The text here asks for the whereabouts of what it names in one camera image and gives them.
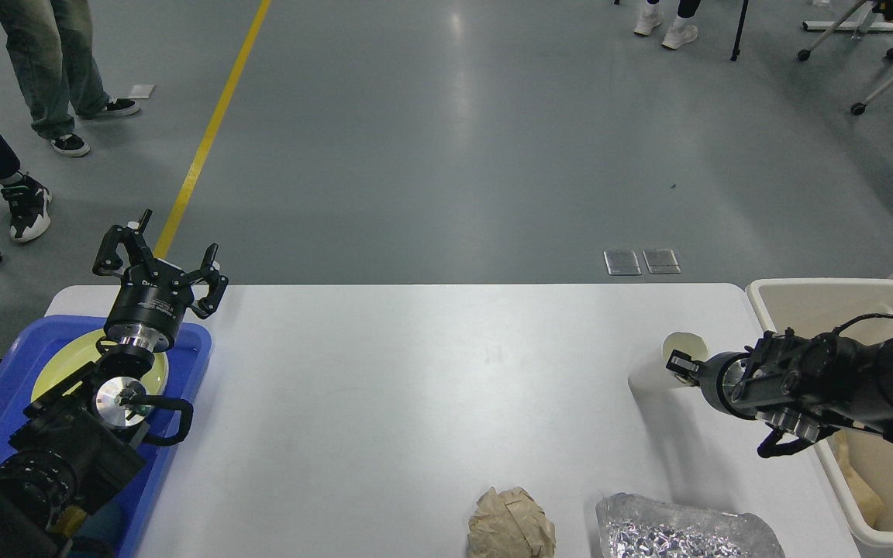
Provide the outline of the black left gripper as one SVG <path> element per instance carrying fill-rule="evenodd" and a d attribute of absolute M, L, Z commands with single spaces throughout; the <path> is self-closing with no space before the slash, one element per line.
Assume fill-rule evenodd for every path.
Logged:
<path fill-rule="evenodd" d="M 162 353 L 173 349 L 188 308 L 201 320 L 219 310 L 228 278 L 216 261 L 217 243 L 209 244 L 201 265 L 191 272 L 167 262 L 153 263 L 144 236 L 152 213 L 145 209 L 126 226 L 111 226 L 91 269 L 97 276 L 121 277 L 119 293 L 103 325 L 106 338 L 124 345 L 127 339 L 139 338 L 145 349 Z M 205 296 L 198 297 L 192 290 L 198 284 L 208 287 Z"/>

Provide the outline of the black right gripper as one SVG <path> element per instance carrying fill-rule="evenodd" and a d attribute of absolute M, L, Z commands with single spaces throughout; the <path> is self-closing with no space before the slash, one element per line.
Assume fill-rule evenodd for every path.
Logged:
<path fill-rule="evenodd" d="M 752 418 L 753 411 L 733 406 L 733 389 L 744 377 L 748 357 L 747 352 L 724 352 L 700 361 L 681 350 L 671 350 L 665 367 L 681 384 L 698 386 L 706 402 L 716 411 L 737 418 Z"/>

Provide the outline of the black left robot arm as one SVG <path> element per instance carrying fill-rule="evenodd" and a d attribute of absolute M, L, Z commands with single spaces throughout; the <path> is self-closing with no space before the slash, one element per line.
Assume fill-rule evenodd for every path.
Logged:
<path fill-rule="evenodd" d="M 144 377 L 176 346 L 184 316 L 219 310 L 229 279 L 219 245 L 187 271 L 156 257 L 144 233 L 151 218 L 111 226 L 92 271 L 119 279 L 96 343 L 98 356 L 32 400 L 0 462 L 0 557 L 112 554 L 79 537 L 85 519 L 109 504 L 147 466 L 142 445 L 174 447 L 188 437 L 194 405 L 149 392 Z"/>

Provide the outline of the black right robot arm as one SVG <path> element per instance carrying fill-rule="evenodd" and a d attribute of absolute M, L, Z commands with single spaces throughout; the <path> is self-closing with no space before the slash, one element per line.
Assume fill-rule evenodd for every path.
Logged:
<path fill-rule="evenodd" d="M 766 331 L 743 352 L 705 360 L 674 349 L 665 367 L 715 410 L 765 422 L 762 458 L 794 455 L 843 429 L 893 444 L 893 338 L 862 345 L 844 335 L 852 325 L 811 339 Z"/>

